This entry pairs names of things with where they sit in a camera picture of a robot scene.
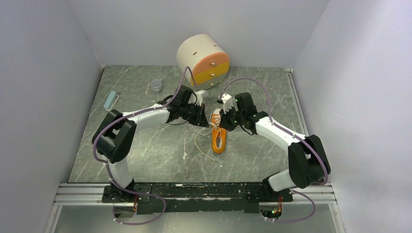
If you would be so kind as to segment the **orange canvas sneaker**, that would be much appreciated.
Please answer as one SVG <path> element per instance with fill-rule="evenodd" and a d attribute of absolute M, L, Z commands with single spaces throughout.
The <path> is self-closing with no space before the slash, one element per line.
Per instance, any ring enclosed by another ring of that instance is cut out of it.
<path fill-rule="evenodd" d="M 210 125 L 212 128 L 211 148 L 214 154 L 222 154 L 226 147 L 227 130 L 220 127 L 221 116 L 220 109 L 215 108 L 210 115 Z"/>

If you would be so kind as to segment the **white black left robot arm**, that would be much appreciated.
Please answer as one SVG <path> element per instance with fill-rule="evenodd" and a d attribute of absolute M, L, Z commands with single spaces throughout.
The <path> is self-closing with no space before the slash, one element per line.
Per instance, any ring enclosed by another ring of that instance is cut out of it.
<path fill-rule="evenodd" d="M 135 112 L 111 110 L 107 113 L 92 138 L 92 153 L 97 161 L 106 165 L 111 188 L 117 198 L 127 202 L 135 194 L 135 182 L 126 159 L 135 133 L 179 118 L 194 126 L 208 127 L 203 104 L 206 96 L 205 90 L 193 91 L 181 85 L 173 95 L 151 107 Z"/>

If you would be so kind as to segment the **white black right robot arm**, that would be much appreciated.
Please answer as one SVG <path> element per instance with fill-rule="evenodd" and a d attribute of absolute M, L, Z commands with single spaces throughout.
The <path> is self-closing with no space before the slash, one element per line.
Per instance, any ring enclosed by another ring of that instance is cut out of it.
<path fill-rule="evenodd" d="M 248 92 L 232 97 L 222 94 L 218 103 L 221 121 L 219 126 L 228 131 L 241 127 L 250 135 L 260 135 L 283 149 L 288 156 L 288 168 L 264 179 L 262 195 L 268 201 L 280 196 L 289 188 L 306 188 L 317 182 L 326 182 L 331 172 L 321 139 L 305 136 L 275 121 L 265 111 L 259 112 Z"/>

